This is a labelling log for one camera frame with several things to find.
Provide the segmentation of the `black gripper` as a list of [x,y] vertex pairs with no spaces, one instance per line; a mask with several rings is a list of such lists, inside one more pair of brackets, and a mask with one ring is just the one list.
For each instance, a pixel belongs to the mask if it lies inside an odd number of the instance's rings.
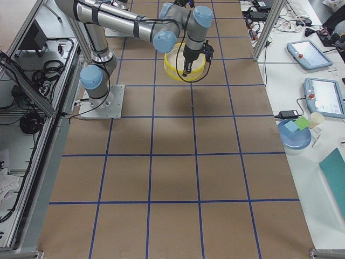
[[200,54],[205,55],[205,61],[209,63],[209,68],[213,60],[214,48],[209,44],[208,40],[203,42],[193,43],[193,41],[187,41],[183,50],[184,56],[184,67],[183,67],[183,76],[186,77],[192,72],[192,64],[196,61]]

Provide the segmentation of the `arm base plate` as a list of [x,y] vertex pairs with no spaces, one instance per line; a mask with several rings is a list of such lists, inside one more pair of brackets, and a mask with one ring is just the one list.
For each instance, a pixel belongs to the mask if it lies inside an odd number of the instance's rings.
[[107,98],[89,99],[84,90],[83,98],[87,99],[80,104],[78,118],[83,119],[120,119],[125,95],[125,85],[111,85]]

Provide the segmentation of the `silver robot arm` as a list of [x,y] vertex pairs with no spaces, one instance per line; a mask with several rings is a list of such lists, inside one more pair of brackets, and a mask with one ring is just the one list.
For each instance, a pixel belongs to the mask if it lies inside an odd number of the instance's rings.
[[68,18],[83,23],[91,44],[92,61],[104,65],[108,73],[116,68],[116,58],[108,48],[105,28],[150,42],[160,53],[169,53],[184,31],[188,36],[183,50],[184,77],[191,73],[193,62],[201,54],[208,63],[212,61],[213,47],[206,36],[213,13],[207,6],[187,9],[164,3],[159,18],[153,19],[104,1],[56,1],[56,5]]

